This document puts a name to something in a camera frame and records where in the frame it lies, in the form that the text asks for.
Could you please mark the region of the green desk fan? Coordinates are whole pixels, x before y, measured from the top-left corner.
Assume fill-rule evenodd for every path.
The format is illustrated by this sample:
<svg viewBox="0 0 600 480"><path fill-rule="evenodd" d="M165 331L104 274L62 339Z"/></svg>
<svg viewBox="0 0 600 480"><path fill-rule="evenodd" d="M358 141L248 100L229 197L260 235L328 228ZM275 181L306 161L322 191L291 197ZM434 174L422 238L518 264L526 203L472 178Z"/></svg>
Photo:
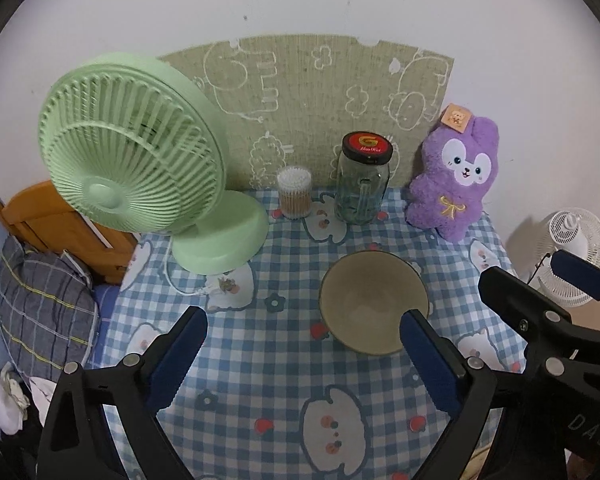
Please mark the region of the green desk fan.
<svg viewBox="0 0 600 480"><path fill-rule="evenodd" d="M169 234L190 273L233 271L268 236L263 205L226 186L221 113L156 58L107 53L60 76L38 116L38 146L73 209L120 232Z"/></svg>

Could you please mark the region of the wooden bed headboard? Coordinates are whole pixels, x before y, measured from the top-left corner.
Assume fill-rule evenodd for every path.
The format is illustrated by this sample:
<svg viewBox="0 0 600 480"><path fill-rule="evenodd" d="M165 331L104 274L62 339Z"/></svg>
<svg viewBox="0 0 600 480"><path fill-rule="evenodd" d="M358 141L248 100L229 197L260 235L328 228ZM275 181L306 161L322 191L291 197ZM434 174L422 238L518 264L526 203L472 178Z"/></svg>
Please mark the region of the wooden bed headboard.
<svg viewBox="0 0 600 480"><path fill-rule="evenodd" d="M0 222L40 252L70 252L109 284L122 283L137 245L133 234L79 214L50 181L25 188L7 203L0 200Z"/></svg>

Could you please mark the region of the white crumpled cloth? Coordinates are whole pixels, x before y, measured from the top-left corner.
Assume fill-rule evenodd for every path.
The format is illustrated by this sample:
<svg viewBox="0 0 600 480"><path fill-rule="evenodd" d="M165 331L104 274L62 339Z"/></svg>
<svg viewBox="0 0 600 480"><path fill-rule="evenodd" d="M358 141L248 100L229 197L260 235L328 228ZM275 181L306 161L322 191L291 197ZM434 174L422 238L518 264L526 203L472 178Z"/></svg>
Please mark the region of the white crumpled cloth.
<svg viewBox="0 0 600 480"><path fill-rule="evenodd" d="M23 428L30 401L20 387L12 364L7 362L0 370L0 429L13 436Z"/></svg>

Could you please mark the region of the green patterned wall mat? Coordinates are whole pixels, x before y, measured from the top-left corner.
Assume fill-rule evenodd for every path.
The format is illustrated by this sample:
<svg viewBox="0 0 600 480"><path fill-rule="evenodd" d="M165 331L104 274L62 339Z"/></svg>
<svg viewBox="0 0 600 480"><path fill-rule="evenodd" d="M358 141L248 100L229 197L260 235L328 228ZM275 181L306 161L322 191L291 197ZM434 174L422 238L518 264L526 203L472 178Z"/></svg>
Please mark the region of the green patterned wall mat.
<svg viewBox="0 0 600 480"><path fill-rule="evenodd" d="M336 181L342 138L384 136L389 183L411 181L438 118L454 61L421 47L336 35L257 36L163 55L215 104L230 147L227 185L274 188L285 166L317 186Z"/></svg>

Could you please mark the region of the cotton swab container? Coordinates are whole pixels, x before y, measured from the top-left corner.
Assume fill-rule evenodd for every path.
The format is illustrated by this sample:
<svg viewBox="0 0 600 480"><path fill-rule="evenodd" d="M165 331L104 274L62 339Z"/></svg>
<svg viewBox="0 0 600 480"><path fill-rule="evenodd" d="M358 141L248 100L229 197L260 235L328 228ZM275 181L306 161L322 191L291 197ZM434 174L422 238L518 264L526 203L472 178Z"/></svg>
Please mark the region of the cotton swab container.
<svg viewBox="0 0 600 480"><path fill-rule="evenodd" d="M288 219L306 217L311 211L312 174L300 166L286 166L276 176L279 209Z"/></svg>

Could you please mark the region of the grey plaid pillow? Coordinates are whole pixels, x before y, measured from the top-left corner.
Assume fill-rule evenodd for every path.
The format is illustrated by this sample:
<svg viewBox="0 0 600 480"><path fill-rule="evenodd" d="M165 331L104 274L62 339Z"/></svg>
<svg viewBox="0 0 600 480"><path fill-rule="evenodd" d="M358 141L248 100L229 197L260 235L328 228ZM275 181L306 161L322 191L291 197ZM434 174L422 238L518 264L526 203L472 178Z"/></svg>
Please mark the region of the grey plaid pillow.
<svg viewBox="0 0 600 480"><path fill-rule="evenodd" d="M84 365L99 326L86 265L66 250L40 252L14 236L0 251L0 329L24 378L57 382L68 362Z"/></svg>

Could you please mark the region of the white standing fan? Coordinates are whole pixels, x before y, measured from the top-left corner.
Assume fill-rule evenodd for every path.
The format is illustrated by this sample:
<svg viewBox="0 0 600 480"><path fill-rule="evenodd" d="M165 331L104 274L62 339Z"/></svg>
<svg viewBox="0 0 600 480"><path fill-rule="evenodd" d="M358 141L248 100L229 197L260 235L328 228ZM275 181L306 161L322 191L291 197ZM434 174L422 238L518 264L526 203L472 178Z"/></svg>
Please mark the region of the white standing fan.
<svg viewBox="0 0 600 480"><path fill-rule="evenodd" d="M600 268L600 219L578 207L554 212L544 222L538 237L539 266L535 277L540 291L563 308L581 307L591 300L585 292L558 274L571 263L589 263Z"/></svg>

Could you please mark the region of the glass jar black lid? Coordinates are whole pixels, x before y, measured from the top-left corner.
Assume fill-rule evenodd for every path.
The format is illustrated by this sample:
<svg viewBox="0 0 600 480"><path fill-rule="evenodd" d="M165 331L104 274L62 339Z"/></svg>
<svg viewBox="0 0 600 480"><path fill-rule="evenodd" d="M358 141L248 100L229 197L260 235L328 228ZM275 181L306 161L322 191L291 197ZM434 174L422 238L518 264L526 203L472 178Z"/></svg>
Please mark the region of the glass jar black lid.
<svg viewBox="0 0 600 480"><path fill-rule="evenodd" d="M372 222L380 211L393 146L378 133L353 131L341 142L336 170L336 214L349 224Z"/></svg>

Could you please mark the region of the blue checkered tablecloth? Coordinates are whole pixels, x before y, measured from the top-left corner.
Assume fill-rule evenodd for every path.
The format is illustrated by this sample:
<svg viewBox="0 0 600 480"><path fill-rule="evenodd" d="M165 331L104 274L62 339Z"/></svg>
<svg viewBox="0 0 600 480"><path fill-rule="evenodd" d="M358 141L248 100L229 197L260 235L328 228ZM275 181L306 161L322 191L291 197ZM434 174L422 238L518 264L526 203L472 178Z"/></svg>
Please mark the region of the blue checkered tablecloth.
<svg viewBox="0 0 600 480"><path fill-rule="evenodd" d="M335 214L332 190L313 194L308 218L289 220L275 192L257 192L268 238L247 264L195 275L168 239L142 237L94 364L143 352L182 312L203 308L208 335L171 405L158 415L198 479L411 479L448 419L429 399L405 352L364 356L329 333L321 281L340 258L390 252L411 263L430 300L429 321L465 356L496 370L524 367L524 343L478 294L480 273L510 268L491 219L460 243L404 220L398 190L366 226Z"/></svg>

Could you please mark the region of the light grey garment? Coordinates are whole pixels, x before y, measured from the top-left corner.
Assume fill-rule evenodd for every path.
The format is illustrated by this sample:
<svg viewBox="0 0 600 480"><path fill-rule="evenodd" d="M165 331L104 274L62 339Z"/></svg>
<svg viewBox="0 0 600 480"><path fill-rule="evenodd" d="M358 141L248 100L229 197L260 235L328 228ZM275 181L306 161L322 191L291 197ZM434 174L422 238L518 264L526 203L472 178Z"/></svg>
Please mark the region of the light grey garment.
<svg viewBox="0 0 600 480"><path fill-rule="evenodd" d="M43 377L31 377L29 379L32 399L39 413L47 411L50 401L53 399L56 384Z"/></svg>

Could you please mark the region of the purple plush bunny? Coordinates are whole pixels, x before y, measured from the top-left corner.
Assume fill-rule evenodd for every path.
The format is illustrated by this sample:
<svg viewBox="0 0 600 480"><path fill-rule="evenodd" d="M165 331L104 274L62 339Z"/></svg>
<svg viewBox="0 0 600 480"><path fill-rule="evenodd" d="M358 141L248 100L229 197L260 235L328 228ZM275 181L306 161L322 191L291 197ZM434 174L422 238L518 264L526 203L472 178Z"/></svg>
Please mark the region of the purple plush bunny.
<svg viewBox="0 0 600 480"><path fill-rule="evenodd" d="M451 243L464 240L498 175L498 144L489 118L471 117L463 132L440 122L422 142L422 172L407 188L407 223Z"/></svg>

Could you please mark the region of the floral ceramic bowl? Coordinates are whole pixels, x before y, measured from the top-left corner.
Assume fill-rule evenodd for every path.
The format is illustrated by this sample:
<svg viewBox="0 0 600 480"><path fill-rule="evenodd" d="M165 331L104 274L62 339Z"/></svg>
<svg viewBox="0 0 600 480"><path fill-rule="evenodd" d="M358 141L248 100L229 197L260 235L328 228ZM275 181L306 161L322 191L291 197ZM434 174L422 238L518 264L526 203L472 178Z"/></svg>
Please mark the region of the floral ceramic bowl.
<svg viewBox="0 0 600 480"><path fill-rule="evenodd" d="M408 310L430 313L428 292L416 268L380 250L362 250L336 261L318 294L323 323L340 344L368 356L402 349L400 322Z"/></svg>

